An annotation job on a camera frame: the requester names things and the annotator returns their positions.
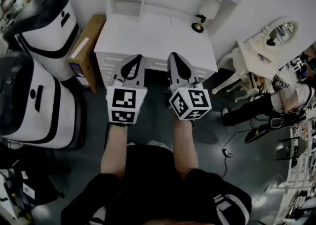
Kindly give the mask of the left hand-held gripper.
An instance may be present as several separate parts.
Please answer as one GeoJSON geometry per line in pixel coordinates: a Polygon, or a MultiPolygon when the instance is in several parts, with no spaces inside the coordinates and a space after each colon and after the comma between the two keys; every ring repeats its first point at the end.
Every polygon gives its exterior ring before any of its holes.
{"type": "Polygon", "coordinates": [[[144,99],[148,92],[144,85],[146,58],[137,56],[136,85],[125,83],[134,63],[136,55],[131,55],[114,67],[114,80],[107,86],[107,108],[109,122],[114,125],[130,126],[136,123],[144,99]]]}

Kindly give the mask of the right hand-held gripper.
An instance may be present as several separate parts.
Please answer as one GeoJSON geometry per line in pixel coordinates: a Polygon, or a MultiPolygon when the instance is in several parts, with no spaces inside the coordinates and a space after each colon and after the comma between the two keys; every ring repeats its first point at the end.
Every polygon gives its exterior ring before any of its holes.
{"type": "Polygon", "coordinates": [[[194,66],[185,57],[180,58],[175,52],[168,57],[168,76],[171,84],[180,83],[180,67],[183,72],[182,78],[188,83],[195,84],[178,87],[169,99],[169,104],[179,120],[201,119],[212,109],[208,90],[202,83],[197,83],[198,78],[194,66]]]}

